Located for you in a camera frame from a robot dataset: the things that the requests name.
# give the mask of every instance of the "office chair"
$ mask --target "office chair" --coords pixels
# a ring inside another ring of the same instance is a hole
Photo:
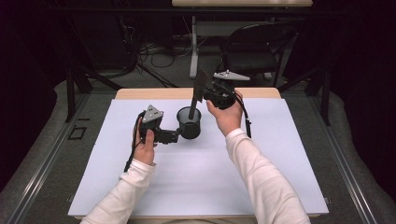
[[[222,71],[229,70],[244,76],[275,73],[275,87],[284,48],[296,35],[296,29],[288,22],[239,28],[220,44],[221,61],[217,72],[222,68]]]

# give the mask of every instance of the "person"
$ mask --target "person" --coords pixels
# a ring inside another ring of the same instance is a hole
[[[236,95],[242,101],[239,91]],[[241,129],[241,105],[235,103],[221,110],[206,101],[206,106],[215,117],[219,130],[225,137],[229,157],[247,187],[257,222],[310,223],[290,182]],[[154,133],[148,130],[146,143],[137,145],[128,172],[120,176],[119,183],[81,223],[127,223],[136,202],[148,188],[155,170],[153,141]]]

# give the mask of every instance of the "white long-sleeve shirt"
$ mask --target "white long-sleeve shirt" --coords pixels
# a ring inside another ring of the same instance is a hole
[[[259,224],[310,223],[290,182],[267,159],[242,129],[226,136],[231,161],[241,175]],[[149,186],[155,167],[133,160],[120,182],[82,219],[87,223],[126,223]]]

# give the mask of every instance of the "black cup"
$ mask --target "black cup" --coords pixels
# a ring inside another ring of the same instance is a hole
[[[181,130],[181,136],[185,139],[194,139],[201,133],[201,112],[195,108],[194,117],[189,119],[190,106],[181,108],[177,112],[177,121]]]

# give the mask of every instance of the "hand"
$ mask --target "hand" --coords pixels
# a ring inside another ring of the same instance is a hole
[[[242,102],[242,94],[239,91],[235,91],[235,93]],[[216,123],[224,136],[241,127],[243,110],[236,101],[232,106],[224,110],[215,108],[210,101],[206,101],[206,106],[207,110],[216,118]]]
[[[148,130],[146,133],[146,143],[143,144],[140,140],[140,124],[142,118],[138,121],[137,133],[136,133],[136,149],[134,150],[134,158],[141,161],[147,165],[152,165],[154,163],[154,132]]]

